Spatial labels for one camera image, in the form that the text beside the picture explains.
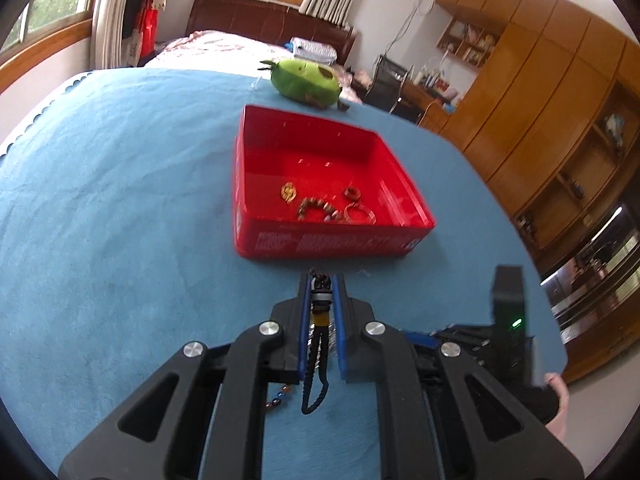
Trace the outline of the person's right hand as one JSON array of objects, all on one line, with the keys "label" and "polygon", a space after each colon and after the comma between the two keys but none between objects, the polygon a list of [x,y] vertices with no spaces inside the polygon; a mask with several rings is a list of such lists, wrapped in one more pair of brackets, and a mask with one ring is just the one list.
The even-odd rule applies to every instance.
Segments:
[{"label": "person's right hand", "polygon": [[568,409],[570,408],[570,392],[562,376],[558,373],[547,373],[544,382],[558,398],[559,405],[554,417],[546,423],[546,428],[560,442],[565,443],[567,432]]}]

